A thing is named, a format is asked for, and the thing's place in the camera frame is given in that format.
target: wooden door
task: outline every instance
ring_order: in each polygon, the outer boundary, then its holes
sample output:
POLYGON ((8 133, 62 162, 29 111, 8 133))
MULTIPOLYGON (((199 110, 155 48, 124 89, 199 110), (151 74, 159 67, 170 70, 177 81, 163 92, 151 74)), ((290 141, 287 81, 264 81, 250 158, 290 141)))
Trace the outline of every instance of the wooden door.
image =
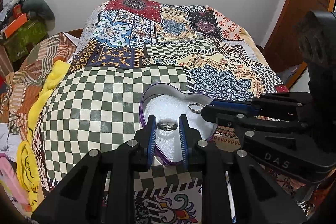
POLYGON ((263 51, 275 72, 302 63, 294 26, 309 10, 329 9, 331 0, 286 0, 279 20, 263 51))

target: checkered fabric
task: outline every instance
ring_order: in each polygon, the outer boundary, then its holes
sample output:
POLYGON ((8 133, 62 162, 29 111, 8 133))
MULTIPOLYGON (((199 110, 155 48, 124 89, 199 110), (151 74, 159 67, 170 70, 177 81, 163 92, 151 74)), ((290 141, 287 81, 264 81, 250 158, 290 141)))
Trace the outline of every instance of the checkered fabric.
MULTIPOLYGON (((66 76, 42 112, 40 131, 48 176, 59 181, 89 150, 105 152, 133 139, 141 128, 142 93, 150 85, 170 83, 188 91, 189 81, 183 68, 172 66, 86 67, 66 76)), ((147 181, 151 175, 153 183, 160 180, 155 170, 138 179, 147 181)))
POLYGON ((175 6, 175 8, 186 10, 188 12, 205 12, 206 11, 205 6, 199 6, 199 5, 180 5, 180 6, 175 6))
POLYGON ((40 183, 44 189, 49 190, 49 184, 48 184, 48 179, 47 179, 47 169, 45 166, 45 157, 43 153, 43 139, 41 138, 42 134, 40 132, 41 118, 42 116, 40 115, 37 125, 36 125, 33 141, 31 143, 31 148, 35 154, 37 168, 39 169, 40 180, 41 180, 40 183))
POLYGON ((156 158, 148 172, 135 172, 134 190, 141 191, 178 186, 195 180, 202 181, 201 172, 186 172, 183 165, 164 166, 156 158))
POLYGON ((265 92, 277 92, 276 86, 283 85, 276 73, 265 65, 251 66, 251 70, 260 76, 264 83, 265 92))
POLYGON ((188 44, 154 44, 145 45, 149 57, 160 56, 161 58, 180 59, 193 52, 200 54, 209 54, 216 51, 214 45, 209 41, 202 42, 198 39, 188 44))

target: bedsheet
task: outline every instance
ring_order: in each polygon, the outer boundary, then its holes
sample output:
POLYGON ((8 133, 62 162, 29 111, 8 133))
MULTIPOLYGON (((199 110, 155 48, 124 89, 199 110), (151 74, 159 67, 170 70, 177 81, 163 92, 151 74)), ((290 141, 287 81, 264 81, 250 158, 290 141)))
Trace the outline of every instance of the bedsheet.
MULTIPOLYGON (((141 96, 151 84, 238 101, 287 91, 246 30, 209 6, 109 0, 92 13, 84 31, 33 138, 46 192, 89 150, 116 149, 134 137, 141 128, 141 96)), ((213 140, 229 151, 240 146, 230 128, 218 128, 213 140)), ((134 178, 136 223, 200 222, 200 173, 163 166, 155 158, 149 172, 134 178)))
POLYGON ((27 136, 27 118, 31 106, 42 90, 44 80, 57 60, 67 61, 76 46, 64 33, 38 43, 22 63, 20 69, 6 76, 9 85, 7 111, 4 114, 11 134, 27 136))

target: patchwork bedspread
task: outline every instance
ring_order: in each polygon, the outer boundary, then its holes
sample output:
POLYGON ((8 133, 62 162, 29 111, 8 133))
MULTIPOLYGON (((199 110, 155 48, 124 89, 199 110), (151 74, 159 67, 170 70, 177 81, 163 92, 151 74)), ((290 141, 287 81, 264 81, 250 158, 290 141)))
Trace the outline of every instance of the patchwork bedspread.
MULTIPOLYGON (((47 191, 89 150, 109 151, 133 138, 141 128, 142 93, 151 84, 238 101, 286 91, 248 33, 209 6, 110 0, 88 25, 33 140, 47 191)), ((214 141, 230 151, 240 145, 230 128, 219 128, 214 141)), ((137 223, 199 222, 201 179, 154 160, 149 172, 135 174, 137 223)))

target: pink fabric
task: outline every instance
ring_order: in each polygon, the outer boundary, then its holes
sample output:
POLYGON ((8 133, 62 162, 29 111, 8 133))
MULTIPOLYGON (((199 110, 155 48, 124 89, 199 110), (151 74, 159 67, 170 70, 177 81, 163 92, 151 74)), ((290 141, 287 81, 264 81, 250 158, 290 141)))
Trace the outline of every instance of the pink fabric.
POLYGON ((0 179, 12 192, 13 197, 21 204, 29 204, 28 192, 21 187, 16 173, 6 157, 0 157, 0 173, 0 179))

